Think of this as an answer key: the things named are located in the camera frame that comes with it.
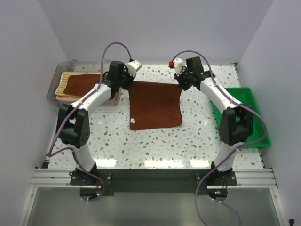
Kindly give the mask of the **brown microfibre towel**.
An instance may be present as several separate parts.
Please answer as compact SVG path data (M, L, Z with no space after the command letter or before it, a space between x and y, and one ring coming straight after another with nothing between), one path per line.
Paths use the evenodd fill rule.
M99 74L72 75L67 80L63 93L71 97L83 97L88 93L100 79Z

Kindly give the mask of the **yellow white striped towel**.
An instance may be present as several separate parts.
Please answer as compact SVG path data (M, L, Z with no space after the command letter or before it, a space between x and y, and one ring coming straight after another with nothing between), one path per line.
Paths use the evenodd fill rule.
M56 96L62 96L62 97L71 97L63 93L64 89L67 85L67 80L72 75L78 75L78 74L99 74L100 73L81 73L81 72L63 72L60 78L59 85L55 91Z

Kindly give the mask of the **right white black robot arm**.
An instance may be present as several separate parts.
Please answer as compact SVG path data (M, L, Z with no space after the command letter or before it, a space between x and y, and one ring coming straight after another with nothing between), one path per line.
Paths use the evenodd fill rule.
M196 87L221 114L218 127L221 146L211 164L212 171L203 177L208 185L220 185L232 174L237 148L253 133L253 115L218 83L211 70L204 70L199 57L185 61L174 57L169 62L169 67L175 70L174 78L183 90Z

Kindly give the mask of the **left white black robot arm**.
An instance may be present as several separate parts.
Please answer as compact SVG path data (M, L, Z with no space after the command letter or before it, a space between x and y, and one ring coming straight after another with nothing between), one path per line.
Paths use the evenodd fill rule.
M66 144L76 163L71 177L94 184L98 179L97 166L93 160L88 140L90 137L89 117L105 101L112 98L119 89L128 90L142 64L137 60L128 63L112 61L109 70L81 99L71 105L62 104L56 126L56 139Z

